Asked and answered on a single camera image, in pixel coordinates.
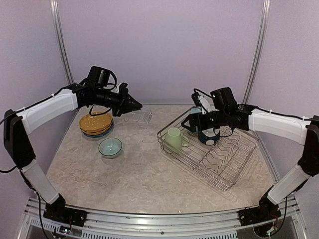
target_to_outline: white wall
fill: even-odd
[[[192,88],[230,86],[241,102],[262,0],[64,0],[60,16],[76,82],[109,68],[142,103],[190,103]]]
[[[261,62],[250,104],[277,112],[319,115],[319,1],[273,0]],[[282,177],[299,160],[303,147],[262,134]],[[296,193],[311,239],[318,239],[319,177]]]
[[[42,100],[67,84],[48,0],[0,1],[0,32],[0,114]],[[45,172],[72,117],[73,113],[60,116],[30,136],[36,159]],[[1,146],[0,169],[13,166]],[[17,171],[0,174],[1,239],[14,238],[32,194]]]

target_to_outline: dish rack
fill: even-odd
[[[212,186],[227,191],[237,182],[251,158],[257,147],[257,138],[245,131],[235,129],[231,136],[222,137],[216,144],[205,145],[198,140],[197,134],[181,126],[181,122],[188,116],[192,108],[194,107],[158,132],[160,147],[170,159],[180,161]],[[171,151],[164,143],[165,135],[171,127],[179,128],[189,139],[189,146],[182,147],[178,153]],[[229,128],[220,128],[220,135],[230,134]]]

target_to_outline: green mug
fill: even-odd
[[[164,142],[164,147],[174,153],[180,151],[182,147],[189,146],[189,139],[178,128],[170,128],[165,135]]]

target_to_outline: table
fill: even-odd
[[[147,125],[114,118],[115,127],[107,137],[119,138],[124,151],[113,160],[103,160],[98,152],[105,137],[90,139],[81,133],[78,122],[88,109],[80,109],[47,173],[67,204],[126,213],[214,212],[256,205],[273,184],[257,148],[238,182],[227,192],[207,186],[164,157],[157,141],[157,132],[190,106],[146,107],[153,112]]]

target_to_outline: light green bowl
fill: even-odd
[[[122,142],[117,138],[107,138],[99,145],[99,152],[106,158],[116,158],[122,150]]]

